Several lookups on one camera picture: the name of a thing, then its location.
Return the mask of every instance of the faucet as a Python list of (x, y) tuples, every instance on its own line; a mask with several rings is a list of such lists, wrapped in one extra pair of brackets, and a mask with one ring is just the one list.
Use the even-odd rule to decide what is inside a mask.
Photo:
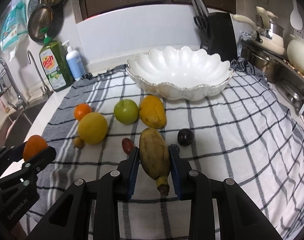
[[(23, 108), (25, 108), (26, 106), (28, 106), (28, 101), (25, 99), (25, 97), (23, 96), (23, 94), (20, 92), (20, 90), (18, 89), (17, 85), (15, 84), (14, 80), (13, 80), (13, 77), (11, 75), (11, 72), (9, 70), (9, 67), (7, 65), (7, 63), (4, 61), (3, 58), (0, 57), (0, 64), (3, 66), (6, 74), (8, 75), (9, 77), (9, 80), (10, 80), (10, 83), (14, 89), (14, 91), (16, 92), (17, 94), (17, 98), (18, 98), (18, 102), (13, 105), (11, 104), (9, 101), (8, 101), (8, 104), (10, 106), (12, 106), (13, 109), (15, 110), (19, 110), (19, 108), (22, 106)], [(3, 86), (1, 84), (1, 81), (0, 81), (0, 96), (5, 92), (5, 90), (3, 89)]]
[(39, 69), (38, 69), (38, 67), (37, 67), (37, 65), (35, 63), (34, 57), (33, 57), (32, 53), (31, 53), (31, 51), (29, 51), (29, 50), (27, 51), (27, 57), (28, 57), (28, 62), (29, 62), (30, 65), (31, 65), (31, 59), (30, 59), (30, 57), (32, 58), (33, 64), (35, 66), (35, 69), (37, 70), (37, 73), (39, 74), (39, 77), (40, 77), (41, 82), (43, 84), (43, 87), (40, 87), (40, 89), (42, 91), (42, 95), (49, 98), (52, 95), (53, 92), (51, 92), (50, 89), (49, 89), (49, 87), (45, 84), (45, 82), (44, 82), (44, 80), (43, 80), (43, 78), (42, 78), (42, 76), (40, 74), (40, 71), (39, 71)]

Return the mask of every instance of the stainless steel sink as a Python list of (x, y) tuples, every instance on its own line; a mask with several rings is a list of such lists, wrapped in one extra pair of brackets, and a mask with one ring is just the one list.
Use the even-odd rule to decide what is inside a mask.
[(0, 148), (19, 146), (24, 142), (32, 123), (38, 116), (47, 98), (32, 102), (26, 109), (20, 109), (6, 119), (0, 129)]

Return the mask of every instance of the silver bolt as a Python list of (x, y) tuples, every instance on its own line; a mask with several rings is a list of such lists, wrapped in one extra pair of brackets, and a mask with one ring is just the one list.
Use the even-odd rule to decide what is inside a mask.
[(191, 171), (189, 172), (189, 174), (190, 174), (192, 177), (196, 177), (196, 176), (199, 174), (199, 172), (196, 171), (196, 170), (191, 170)]
[(76, 186), (81, 186), (82, 184), (83, 184), (83, 179), (76, 179), (74, 181), (74, 185), (76, 185)]
[(111, 173), (110, 173), (110, 175), (111, 175), (112, 177), (117, 177), (117, 176), (119, 176), (119, 174), (120, 174), (120, 172), (117, 171), (117, 170), (111, 171)]
[(234, 185), (234, 183), (235, 183), (235, 181), (233, 179), (230, 179), (230, 178), (226, 179), (225, 182), (226, 182), (227, 185)]

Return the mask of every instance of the green apple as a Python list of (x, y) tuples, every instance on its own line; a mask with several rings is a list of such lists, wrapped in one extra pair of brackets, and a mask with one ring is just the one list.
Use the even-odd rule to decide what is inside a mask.
[(122, 124), (132, 124), (139, 117), (139, 108), (131, 99), (123, 99), (114, 106), (114, 116)]

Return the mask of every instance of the teal plastic package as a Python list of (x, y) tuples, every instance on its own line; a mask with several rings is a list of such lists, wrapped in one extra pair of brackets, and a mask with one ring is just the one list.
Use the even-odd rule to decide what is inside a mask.
[(27, 36), (26, 6), (23, 0), (12, 6), (7, 15), (0, 33), (1, 51), (12, 60), (17, 51), (18, 44)]

